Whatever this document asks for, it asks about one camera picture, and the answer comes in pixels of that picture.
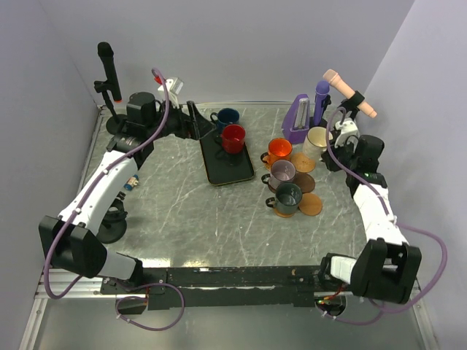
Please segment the orange mug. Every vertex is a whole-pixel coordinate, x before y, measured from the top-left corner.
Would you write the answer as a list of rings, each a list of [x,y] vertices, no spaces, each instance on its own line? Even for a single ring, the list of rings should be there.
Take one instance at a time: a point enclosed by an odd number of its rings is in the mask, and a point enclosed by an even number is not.
[[[260,156],[261,162],[267,168],[278,160],[290,160],[293,152],[292,144],[284,138],[275,138],[269,142],[268,150]]]

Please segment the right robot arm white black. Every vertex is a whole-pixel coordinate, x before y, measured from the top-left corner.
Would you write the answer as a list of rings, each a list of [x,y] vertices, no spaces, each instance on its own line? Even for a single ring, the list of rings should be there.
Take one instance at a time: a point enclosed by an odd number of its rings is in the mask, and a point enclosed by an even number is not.
[[[321,261],[318,280],[326,290],[342,283],[356,296],[404,304],[408,301],[421,263],[419,248],[410,246],[394,224],[387,182],[377,171],[383,140],[370,135],[348,137],[333,148],[336,159],[357,174],[348,174],[350,190],[366,235],[366,245],[356,258],[328,253]]]

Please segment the light wood coaster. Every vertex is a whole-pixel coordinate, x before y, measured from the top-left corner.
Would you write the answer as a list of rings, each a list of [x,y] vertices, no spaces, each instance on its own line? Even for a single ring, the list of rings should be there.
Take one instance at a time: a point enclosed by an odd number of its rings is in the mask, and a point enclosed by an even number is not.
[[[317,216],[323,210],[323,202],[314,193],[304,193],[298,208],[305,215]]]
[[[282,212],[278,211],[277,209],[274,209],[273,212],[278,216],[278,217],[281,217],[281,218],[291,218],[295,215],[295,212],[292,213],[292,214],[283,214]]]

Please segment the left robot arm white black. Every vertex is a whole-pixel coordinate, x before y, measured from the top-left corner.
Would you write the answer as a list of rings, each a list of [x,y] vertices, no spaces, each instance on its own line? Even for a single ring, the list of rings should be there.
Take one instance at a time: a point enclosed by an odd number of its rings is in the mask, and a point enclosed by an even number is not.
[[[214,130],[194,102],[188,101],[187,107],[184,113],[170,102],[156,106],[152,93],[130,97],[126,114],[89,182],[58,216],[46,216],[40,222],[45,267],[62,268],[87,278],[115,278],[128,293],[143,287],[142,262],[108,250],[97,235],[123,185],[154,150],[156,139],[173,134],[199,140]]]

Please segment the woven rattan coaster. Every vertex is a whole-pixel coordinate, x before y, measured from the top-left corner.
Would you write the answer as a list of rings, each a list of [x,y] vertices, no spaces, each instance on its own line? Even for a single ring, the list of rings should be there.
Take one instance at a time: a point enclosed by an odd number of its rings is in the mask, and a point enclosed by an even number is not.
[[[316,162],[307,157],[303,152],[297,152],[292,155],[290,162],[295,166],[296,170],[301,173],[310,173],[316,166]]]

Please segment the lilac mug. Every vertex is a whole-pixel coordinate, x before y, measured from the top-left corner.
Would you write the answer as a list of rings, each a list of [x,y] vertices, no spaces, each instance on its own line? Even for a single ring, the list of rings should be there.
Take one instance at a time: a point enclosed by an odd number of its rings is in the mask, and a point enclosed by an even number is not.
[[[276,190],[282,183],[292,182],[296,174],[296,167],[289,160],[278,160],[272,164],[270,172],[261,177],[261,181]]]

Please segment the cream mug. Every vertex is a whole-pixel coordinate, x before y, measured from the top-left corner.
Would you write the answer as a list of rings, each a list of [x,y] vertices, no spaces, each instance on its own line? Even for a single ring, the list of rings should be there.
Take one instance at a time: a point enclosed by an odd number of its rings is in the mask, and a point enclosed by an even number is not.
[[[302,147],[303,154],[311,160],[321,160],[322,154],[327,149],[326,128],[315,126],[310,128]]]

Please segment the dark green mug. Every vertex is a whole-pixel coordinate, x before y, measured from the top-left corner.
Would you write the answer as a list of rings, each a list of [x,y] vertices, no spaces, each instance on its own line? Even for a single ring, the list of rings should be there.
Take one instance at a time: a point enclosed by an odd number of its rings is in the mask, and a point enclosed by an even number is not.
[[[265,204],[282,215],[291,215],[297,212],[302,198],[303,193],[298,185],[285,182],[277,187],[274,197],[266,199]]]

